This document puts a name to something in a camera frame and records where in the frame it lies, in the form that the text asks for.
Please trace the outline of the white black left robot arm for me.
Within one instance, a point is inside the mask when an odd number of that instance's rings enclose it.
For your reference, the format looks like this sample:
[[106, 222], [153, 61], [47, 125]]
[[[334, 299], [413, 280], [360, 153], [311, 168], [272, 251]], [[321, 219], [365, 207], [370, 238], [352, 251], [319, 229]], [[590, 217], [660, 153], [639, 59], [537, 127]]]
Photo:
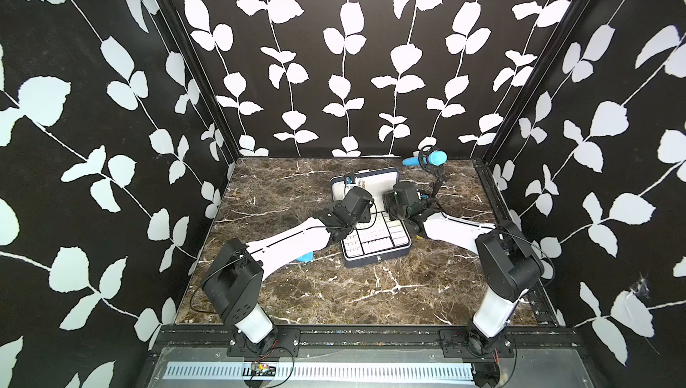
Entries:
[[371, 220], [373, 196], [355, 186], [306, 221], [275, 236], [251, 243], [232, 239], [223, 245], [203, 279], [214, 313], [235, 327], [259, 352], [276, 346], [278, 329], [258, 304], [262, 283], [305, 254], [343, 241], [357, 224]]

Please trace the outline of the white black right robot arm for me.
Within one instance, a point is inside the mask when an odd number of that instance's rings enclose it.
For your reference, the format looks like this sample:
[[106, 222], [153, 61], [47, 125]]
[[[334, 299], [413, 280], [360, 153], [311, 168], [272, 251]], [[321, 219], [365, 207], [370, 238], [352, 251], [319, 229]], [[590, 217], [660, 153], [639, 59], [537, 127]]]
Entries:
[[394, 184], [384, 193], [383, 204], [391, 219], [401, 221], [412, 234], [479, 257], [487, 290], [461, 342], [474, 355], [492, 350], [523, 296], [543, 275], [532, 244], [511, 221], [478, 224], [448, 215], [436, 198], [421, 194], [411, 182]]

